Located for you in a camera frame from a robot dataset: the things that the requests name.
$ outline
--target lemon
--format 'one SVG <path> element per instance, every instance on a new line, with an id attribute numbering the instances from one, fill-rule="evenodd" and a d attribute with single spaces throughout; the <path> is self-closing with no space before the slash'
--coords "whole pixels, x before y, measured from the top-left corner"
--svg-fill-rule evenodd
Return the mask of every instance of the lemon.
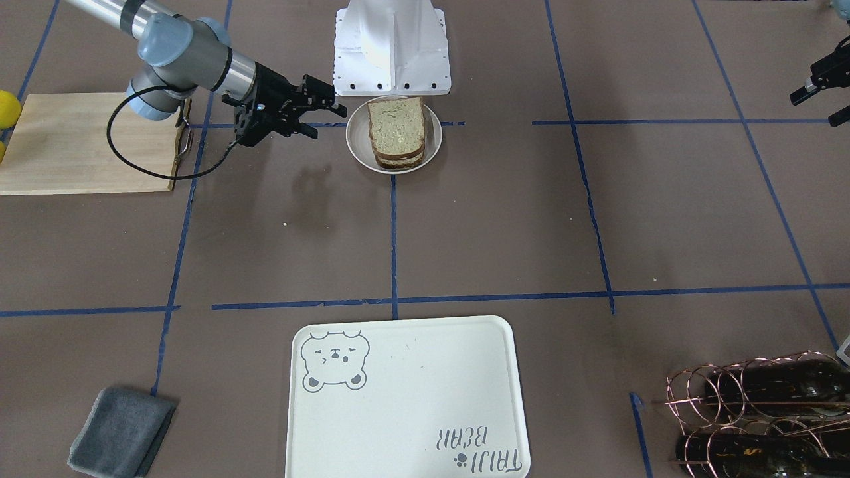
<path id="1" fill-rule="evenodd" d="M 20 116 L 20 102 L 8 91 L 0 90 L 0 129 L 12 128 Z"/>

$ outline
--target gray plastic object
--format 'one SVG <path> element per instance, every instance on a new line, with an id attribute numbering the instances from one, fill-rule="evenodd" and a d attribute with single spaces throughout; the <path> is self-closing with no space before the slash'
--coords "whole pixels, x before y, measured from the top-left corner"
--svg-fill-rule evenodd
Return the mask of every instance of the gray plastic object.
<path id="1" fill-rule="evenodd" d="M 213 33 L 215 33 L 215 37 L 223 43 L 225 46 L 230 46 L 230 34 L 224 28 L 224 26 L 218 23 L 218 20 L 210 17 L 201 17 L 198 19 L 201 23 L 210 27 Z"/>
<path id="2" fill-rule="evenodd" d="M 170 65 L 186 51 L 194 34 L 184 20 L 153 14 L 139 39 L 139 58 L 157 68 Z"/>
<path id="3" fill-rule="evenodd" d="M 832 0 L 832 8 L 844 20 L 850 20 L 850 0 Z"/>
<path id="4" fill-rule="evenodd" d="M 127 96 L 134 93 L 136 93 L 136 89 L 133 88 L 133 83 L 130 82 L 129 86 L 127 86 Z M 141 97 L 130 100 L 130 107 L 133 108 L 133 111 L 136 111 L 136 114 L 151 121 L 162 121 L 164 119 L 168 119 L 168 117 L 174 114 L 169 113 L 168 111 L 157 110 L 153 106 L 145 103 Z"/>

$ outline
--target wooden cutting board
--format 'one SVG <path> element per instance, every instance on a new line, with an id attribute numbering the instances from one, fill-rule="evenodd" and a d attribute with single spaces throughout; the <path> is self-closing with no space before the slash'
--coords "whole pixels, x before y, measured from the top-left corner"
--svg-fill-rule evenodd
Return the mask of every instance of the wooden cutting board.
<path id="1" fill-rule="evenodd" d="M 0 195 L 170 191 L 173 181 L 136 171 L 106 143 L 106 122 L 124 93 L 30 94 L 0 162 Z M 149 121 L 129 106 L 112 139 L 130 161 L 173 175 L 178 116 Z"/>

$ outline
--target bear ear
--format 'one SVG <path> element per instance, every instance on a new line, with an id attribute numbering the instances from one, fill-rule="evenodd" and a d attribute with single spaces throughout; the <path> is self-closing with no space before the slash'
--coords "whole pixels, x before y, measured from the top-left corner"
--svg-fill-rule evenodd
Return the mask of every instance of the bear ear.
<path id="1" fill-rule="evenodd" d="M 304 377 L 304 389 L 307 390 L 310 393 L 316 393 L 317 391 L 321 390 L 322 387 L 324 387 L 324 386 L 325 386 L 324 382 L 320 382 L 319 380 L 316 380 L 315 378 L 313 378 L 312 375 L 308 374 L 307 376 Z"/>
<path id="2" fill-rule="evenodd" d="M 363 385 L 366 384 L 366 372 L 362 370 L 358 370 L 357 374 L 352 378 L 349 378 L 347 382 L 345 382 L 346 386 L 348 386 L 351 390 L 360 390 L 363 388 Z"/>

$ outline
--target gray towel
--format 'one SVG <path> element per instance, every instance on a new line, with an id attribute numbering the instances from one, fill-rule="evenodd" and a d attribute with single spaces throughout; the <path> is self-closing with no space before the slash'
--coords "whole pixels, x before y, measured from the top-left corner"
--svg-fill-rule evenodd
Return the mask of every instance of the gray towel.
<path id="1" fill-rule="evenodd" d="M 148 474 L 168 431 L 175 405 L 131 390 L 101 390 L 68 465 L 97 478 Z"/>

